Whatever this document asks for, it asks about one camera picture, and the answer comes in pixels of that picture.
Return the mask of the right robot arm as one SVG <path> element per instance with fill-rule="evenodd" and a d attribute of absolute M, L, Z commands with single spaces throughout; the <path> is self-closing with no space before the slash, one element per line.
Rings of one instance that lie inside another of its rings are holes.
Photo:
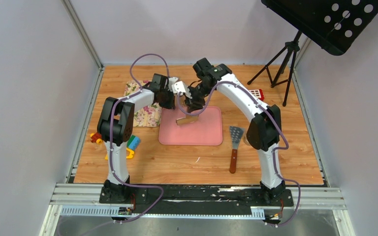
<path fill-rule="evenodd" d="M 281 178 L 278 148 L 281 132 L 281 111 L 256 98 L 225 65 L 212 66 L 206 58 L 198 60 L 193 69 L 200 82 L 188 87 L 185 94 L 187 113 L 201 114 L 210 101 L 212 92 L 219 91 L 230 99 L 250 122 L 246 138 L 257 150 L 261 167 L 261 198 L 267 205 L 281 199 L 285 181 Z"/>

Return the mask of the wooden double-ended roller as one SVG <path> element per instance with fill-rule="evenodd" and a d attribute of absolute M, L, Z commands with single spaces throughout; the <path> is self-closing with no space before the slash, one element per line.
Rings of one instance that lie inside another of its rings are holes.
<path fill-rule="evenodd" d="M 199 115 L 195 115 L 195 116 L 193 116 L 192 114 L 185 115 L 185 117 L 176 119 L 176 124 L 178 126 L 182 126 L 182 125 L 194 123 L 198 121 L 198 117 Z"/>

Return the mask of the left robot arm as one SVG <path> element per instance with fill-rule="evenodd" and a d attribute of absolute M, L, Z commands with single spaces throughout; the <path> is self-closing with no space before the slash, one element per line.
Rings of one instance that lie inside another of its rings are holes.
<path fill-rule="evenodd" d="M 97 124 L 108 154 L 108 177 L 101 189 L 102 204 L 126 203 L 137 186 L 130 184 L 126 164 L 126 148 L 132 136 L 134 113 L 158 103 L 167 109 L 175 108 L 173 85 L 177 77 L 154 74 L 151 81 L 134 93 L 121 98 L 106 98 Z"/>

